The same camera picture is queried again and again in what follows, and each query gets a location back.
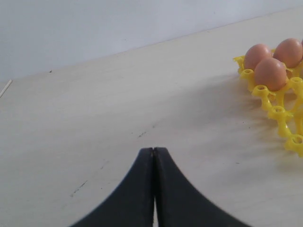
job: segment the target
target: table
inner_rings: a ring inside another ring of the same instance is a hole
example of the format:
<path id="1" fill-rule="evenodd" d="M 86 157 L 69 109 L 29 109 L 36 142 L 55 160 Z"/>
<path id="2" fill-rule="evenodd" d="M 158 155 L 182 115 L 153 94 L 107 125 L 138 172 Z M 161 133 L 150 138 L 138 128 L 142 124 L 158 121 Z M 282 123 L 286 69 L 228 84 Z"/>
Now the table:
<path id="1" fill-rule="evenodd" d="M 14 80 L 0 99 L 0 226 L 74 223 L 152 146 L 236 218 L 302 226 L 303 159 L 283 150 L 232 62 L 301 39 L 302 20 L 290 9 Z"/>

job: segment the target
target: egg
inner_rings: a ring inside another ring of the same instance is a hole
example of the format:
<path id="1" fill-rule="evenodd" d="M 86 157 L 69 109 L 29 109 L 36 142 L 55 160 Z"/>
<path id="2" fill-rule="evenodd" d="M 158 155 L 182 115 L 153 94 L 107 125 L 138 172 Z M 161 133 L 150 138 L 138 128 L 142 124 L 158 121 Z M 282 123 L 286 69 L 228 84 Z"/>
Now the egg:
<path id="1" fill-rule="evenodd" d="M 245 54 L 244 69 L 254 70 L 258 63 L 264 58 L 271 58 L 272 52 L 268 46 L 264 44 L 256 44 L 252 46 Z"/>
<path id="2" fill-rule="evenodd" d="M 278 91 L 287 81 L 285 65 L 275 58 L 260 61 L 254 71 L 256 85 L 265 85 L 270 91 Z"/>
<path id="3" fill-rule="evenodd" d="M 303 57 L 302 43 L 294 38 L 285 39 L 274 52 L 274 58 L 284 62 L 286 67 L 296 67 Z"/>

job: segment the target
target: dark mark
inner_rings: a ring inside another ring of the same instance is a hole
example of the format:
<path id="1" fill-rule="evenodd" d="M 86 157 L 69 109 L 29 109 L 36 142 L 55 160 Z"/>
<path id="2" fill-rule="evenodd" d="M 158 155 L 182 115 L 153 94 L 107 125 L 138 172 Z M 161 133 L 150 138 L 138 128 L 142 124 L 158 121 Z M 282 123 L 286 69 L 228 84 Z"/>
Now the dark mark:
<path id="1" fill-rule="evenodd" d="M 80 188 L 82 188 L 86 183 L 87 183 L 88 180 L 86 180 L 83 184 L 81 184 L 80 187 L 78 187 L 72 194 L 71 194 L 71 197 L 74 197 L 74 194 L 80 190 Z"/>
<path id="2" fill-rule="evenodd" d="M 138 136 L 138 138 L 144 136 L 146 134 L 146 132 L 142 132 L 140 136 Z"/>

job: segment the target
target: wall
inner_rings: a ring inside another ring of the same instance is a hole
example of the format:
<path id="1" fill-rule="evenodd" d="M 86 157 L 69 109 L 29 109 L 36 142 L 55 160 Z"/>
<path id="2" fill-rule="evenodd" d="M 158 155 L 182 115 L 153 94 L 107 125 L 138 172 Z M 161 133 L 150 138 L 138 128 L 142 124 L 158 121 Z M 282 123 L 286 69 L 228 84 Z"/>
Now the wall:
<path id="1" fill-rule="evenodd" d="M 299 5 L 301 0 L 1 0 L 0 81 Z"/>

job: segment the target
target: yellow egg tray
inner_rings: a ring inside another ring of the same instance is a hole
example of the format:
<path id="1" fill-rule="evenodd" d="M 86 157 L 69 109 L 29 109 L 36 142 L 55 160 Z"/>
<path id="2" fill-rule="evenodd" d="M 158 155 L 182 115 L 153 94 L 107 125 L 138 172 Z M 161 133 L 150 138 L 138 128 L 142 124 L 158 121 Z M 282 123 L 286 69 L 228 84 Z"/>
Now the yellow egg tray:
<path id="1" fill-rule="evenodd" d="M 244 57 L 240 56 L 233 59 L 239 65 L 240 78 L 246 79 L 248 90 L 253 96 L 261 99 L 262 109 L 267 111 L 268 118 L 277 121 L 278 135 L 286 138 L 284 148 L 297 152 L 300 157 L 303 157 L 303 79 L 300 78 L 303 61 L 293 69 L 286 68 L 289 79 L 281 90 L 269 91 L 264 85 L 255 85 L 254 71 L 243 68 Z M 292 108 L 286 110 L 285 94 L 289 90 L 296 95 L 296 100 Z M 290 121 L 295 123 L 295 132 L 292 132 L 287 125 Z"/>

